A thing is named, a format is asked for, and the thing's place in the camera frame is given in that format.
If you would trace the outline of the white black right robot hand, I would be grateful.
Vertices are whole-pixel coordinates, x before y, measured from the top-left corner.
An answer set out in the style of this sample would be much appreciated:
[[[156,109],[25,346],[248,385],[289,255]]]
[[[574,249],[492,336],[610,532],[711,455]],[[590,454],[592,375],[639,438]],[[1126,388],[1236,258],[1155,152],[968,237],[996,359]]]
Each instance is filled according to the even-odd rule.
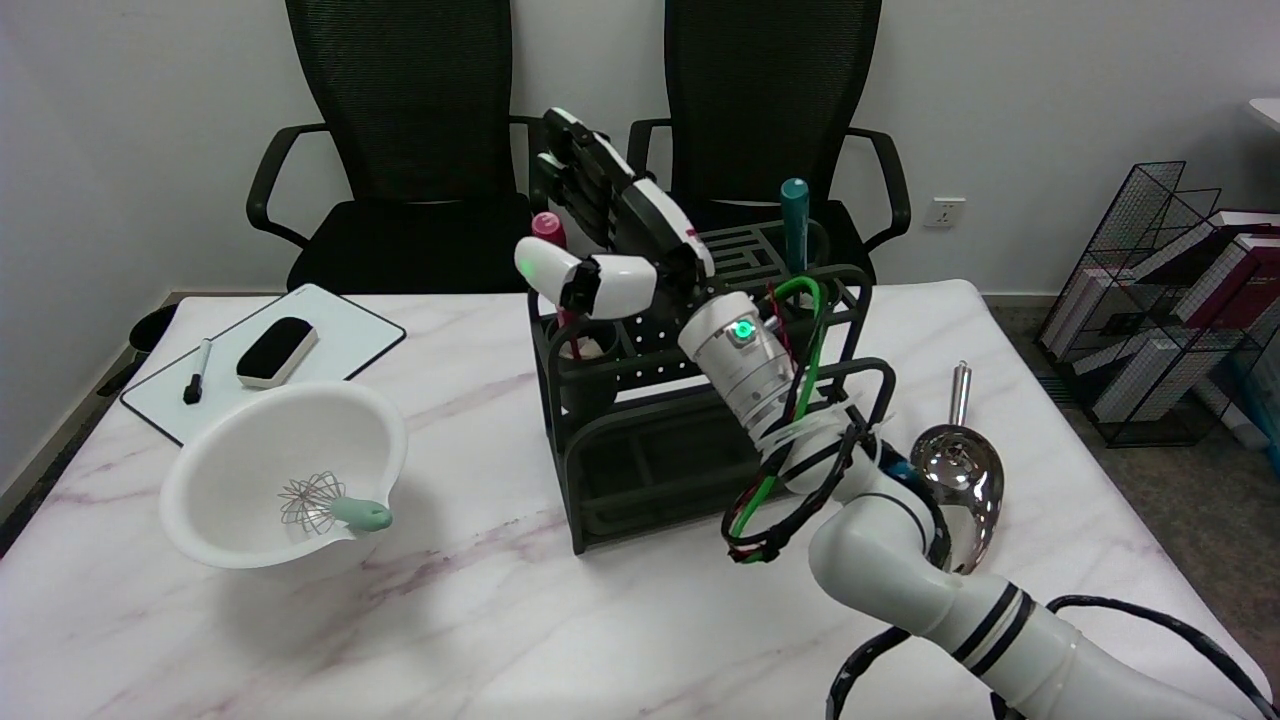
[[[677,202],[602,133],[562,108],[541,118],[538,183],[600,252],[579,256],[527,236],[515,266],[558,309],[616,320],[653,307],[686,316],[710,297],[716,264]]]

